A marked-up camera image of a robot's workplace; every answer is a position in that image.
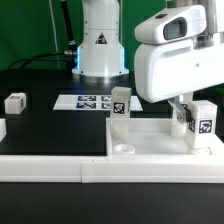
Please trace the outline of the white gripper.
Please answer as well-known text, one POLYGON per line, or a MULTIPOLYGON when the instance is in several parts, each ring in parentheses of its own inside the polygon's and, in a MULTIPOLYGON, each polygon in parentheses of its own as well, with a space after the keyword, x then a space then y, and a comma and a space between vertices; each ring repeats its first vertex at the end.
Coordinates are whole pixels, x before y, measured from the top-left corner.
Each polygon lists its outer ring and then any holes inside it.
POLYGON ((191 39, 163 45, 141 44, 134 73, 140 97, 154 103, 169 99, 180 123, 192 120, 179 95, 224 83, 224 43, 194 49, 191 39))

